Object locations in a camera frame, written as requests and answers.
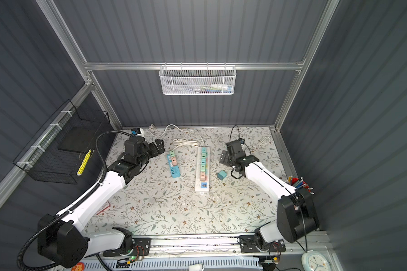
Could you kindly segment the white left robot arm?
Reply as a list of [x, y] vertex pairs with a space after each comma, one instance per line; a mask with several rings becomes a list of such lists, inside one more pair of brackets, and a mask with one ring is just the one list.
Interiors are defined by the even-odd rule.
[[81, 259], [117, 250], [128, 256], [136, 252], [133, 234], [113, 227], [101, 234], [84, 234], [84, 228], [101, 207], [119, 190], [141, 174], [149, 160], [165, 152], [164, 141], [147, 142], [142, 133], [129, 135], [124, 153], [110, 166], [102, 165], [101, 178], [76, 201], [56, 215], [45, 215], [38, 222], [33, 236], [39, 255], [51, 260], [53, 266], [72, 268]]

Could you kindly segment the long white multicolour power strip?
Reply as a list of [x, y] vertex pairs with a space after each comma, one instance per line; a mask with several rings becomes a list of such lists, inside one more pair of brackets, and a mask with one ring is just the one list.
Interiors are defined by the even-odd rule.
[[210, 190], [210, 147], [198, 147], [197, 149], [194, 189], [201, 195]]

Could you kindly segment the teal two-tone plug adapter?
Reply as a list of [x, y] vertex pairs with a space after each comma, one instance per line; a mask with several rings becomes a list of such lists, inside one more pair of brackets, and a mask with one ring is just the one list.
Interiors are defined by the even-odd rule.
[[220, 171], [217, 173], [217, 178], [223, 181], [227, 177], [227, 173], [225, 171]]

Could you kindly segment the pens in red cup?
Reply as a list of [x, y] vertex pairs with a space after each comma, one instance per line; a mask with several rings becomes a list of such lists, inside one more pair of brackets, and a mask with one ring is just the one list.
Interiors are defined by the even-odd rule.
[[296, 189], [305, 188], [309, 191], [309, 193], [311, 193], [311, 195], [315, 194], [313, 191], [314, 189], [305, 182], [303, 177], [294, 178], [293, 176], [289, 176], [287, 179], [287, 184], [293, 186]]

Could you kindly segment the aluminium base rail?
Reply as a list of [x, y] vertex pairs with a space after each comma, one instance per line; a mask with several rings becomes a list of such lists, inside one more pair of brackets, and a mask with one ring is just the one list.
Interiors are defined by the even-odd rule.
[[252, 233], [186, 234], [161, 236], [134, 236], [133, 248], [121, 252], [103, 248], [104, 257], [198, 257], [267, 255], [270, 251], [280, 254], [303, 254], [305, 251], [329, 253], [333, 250], [325, 231], [313, 231], [306, 237], [290, 243], [285, 239], [266, 243]]

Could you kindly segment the blue power strip with USB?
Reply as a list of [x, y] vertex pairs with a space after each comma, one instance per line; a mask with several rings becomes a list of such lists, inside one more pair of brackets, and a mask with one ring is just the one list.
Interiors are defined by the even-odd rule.
[[167, 154], [167, 160], [168, 160], [168, 165], [170, 167], [170, 172], [171, 172], [172, 178], [179, 178], [180, 177], [180, 169], [179, 169], [179, 166], [178, 166], [178, 162], [177, 162], [175, 152], [173, 150], [171, 150]]

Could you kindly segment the yellow marker pen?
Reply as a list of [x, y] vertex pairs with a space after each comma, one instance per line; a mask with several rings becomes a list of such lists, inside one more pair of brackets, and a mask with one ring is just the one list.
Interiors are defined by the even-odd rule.
[[89, 151], [85, 154], [85, 157], [83, 158], [83, 161], [81, 162], [81, 165], [77, 171], [77, 174], [76, 174], [77, 176], [81, 176], [83, 174], [83, 172], [88, 164], [88, 161], [92, 155], [92, 152], [93, 151], [91, 149], [89, 149]]

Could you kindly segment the red white card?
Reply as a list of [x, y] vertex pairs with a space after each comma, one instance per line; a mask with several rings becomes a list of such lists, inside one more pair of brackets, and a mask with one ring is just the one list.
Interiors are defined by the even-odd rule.
[[96, 215], [100, 215], [103, 212], [105, 212], [106, 210], [108, 210], [110, 208], [111, 204], [109, 201], [105, 202], [100, 209], [96, 212]]

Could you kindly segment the white round clock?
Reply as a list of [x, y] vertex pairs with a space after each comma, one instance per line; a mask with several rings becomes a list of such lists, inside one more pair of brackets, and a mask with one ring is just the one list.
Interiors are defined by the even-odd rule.
[[327, 258], [318, 251], [308, 251], [301, 257], [304, 271], [332, 271]]

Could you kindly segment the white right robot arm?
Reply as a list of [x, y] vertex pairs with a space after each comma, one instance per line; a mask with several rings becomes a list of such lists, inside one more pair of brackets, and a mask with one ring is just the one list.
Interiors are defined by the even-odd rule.
[[284, 239], [294, 243], [317, 230], [319, 219], [311, 192], [282, 181], [254, 155], [247, 155], [243, 143], [242, 138], [227, 142], [220, 162], [231, 167], [232, 173], [239, 173], [239, 178], [245, 177], [254, 182], [277, 203], [277, 218], [255, 230], [256, 240], [273, 243]]

